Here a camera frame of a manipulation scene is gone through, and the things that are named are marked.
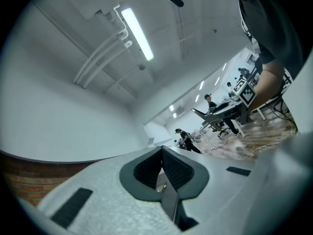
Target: ceiling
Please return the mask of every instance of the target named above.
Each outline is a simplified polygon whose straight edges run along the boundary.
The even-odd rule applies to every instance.
[[[176,102],[173,102],[174,111],[168,108],[162,113],[160,113],[154,121],[161,124],[166,125],[172,121],[175,121],[177,118],[182,116],[187,111],[194,108],[197,104],[201,103],[204,100],[204,95],[212,93],[212,91],[220,86],[220,82],[223,76],[226,74],[226,69],[223,70],[223,67],[218,69],[215,73],[213,73],[208,78],[203,78],[204,83],[202,89],[200,90],[200,85],[197,84],[191,91],[189,91],[186,95],[183,95]]]
[[[104,14],[112,11],[115,5],[120,6],[117,8],[119,12],[131,7],[154,59],[149,62],[145,60],[128,29],[127,40],[132,40],[133,45],[104,66],[87,87],[87,90],[100,90],[129,105],[136,101],[140,91],[160,79],[161,74],[163,76],[169,74],[171,69],[177,69],[173,64],[184,60],[195,49],[209,45],[212,40],[216,43],[221,37],[242,32],[236,0],[184,2],[183,8],[177,8],[167,0],[34,0],[31,7],[37,10],[42,19],[33,18],[38,23],[30,24],[29,32],[36,35],[38,42],[46,44],[51,54],[66,63],[74,79],[88,57],[114,32],[114,27]],[[145,69],[139,70],[138,65],[144,65]],[[214,76],[206,79],[202,92],[206,84],[211,84],[213,80],[215,83]],[[190,91],[177,104],[186,106],[189,98],[195,98],[196,90]]]

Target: chair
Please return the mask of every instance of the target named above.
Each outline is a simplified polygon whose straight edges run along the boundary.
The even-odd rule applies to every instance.
[[[217,115],[214,114],[205,114],[201,111],[198,111],[196,109],[192,109],[192,111],[194,113],[196,113],[199,117],[201,117],[202,119],[204,119],[207,123],[209,123],[214,129],[216,129],[217,131],[219,131],[219,134],[217,135],[219,138],[221,138],[221,135],[223,133],[228,134],[228,132],[226,131],[228,128],[221,128],[218,124],[220,122],[222,122],[223,120],[218,117]]]

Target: ceiling light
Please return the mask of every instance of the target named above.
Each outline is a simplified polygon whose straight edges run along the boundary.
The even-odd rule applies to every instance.
[[[147,61],[150,61],[153,59],[153,53],[150,49],[150,46],[148,44],[148,41],[145,37],[145,34],[143,33],[140,24],[133,13],[133,10],[131,8],[127,8],[125,10],[122,10],[122,15],[124,19],[126,20],[129,28],[131,29],[132,33],[134,34],[140,48],[142,49],[143,54],[145,55]]]
[[[215,82],[215,85],[214,85],[214,86],[216,86],[216,84],[218,83],[219,79],[220,79],[220,77],[216,80],[216,82]]]
[[[201,82],[201,84],[200,84],[200,89],[199,89],[199,90],[202,89],[203,84],[204,84],[204,81]]]

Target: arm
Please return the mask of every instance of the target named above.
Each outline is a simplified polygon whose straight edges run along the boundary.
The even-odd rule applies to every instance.
[[[263,64],[260,80],[254,88],[256,97],[249,107],[250,111],[266,103],[276,95],[283,81],[284,72],[284,67],[276,59]]]

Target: black rubber pad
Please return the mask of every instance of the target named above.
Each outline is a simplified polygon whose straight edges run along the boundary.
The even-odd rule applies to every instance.
[[[67,228],[92,194],[92,190],[79,188],[51,217],[51,220]]]
[[[228,167],[226,170],[233,172],[233,173],[237,173],[237,174],[246,176],[246,177],[249,176],[249,174],[251,172],[250,170],[246,170],[246,169],[242,169],[242,168],[238,168],[238,167],[233,167],[233,166]]]

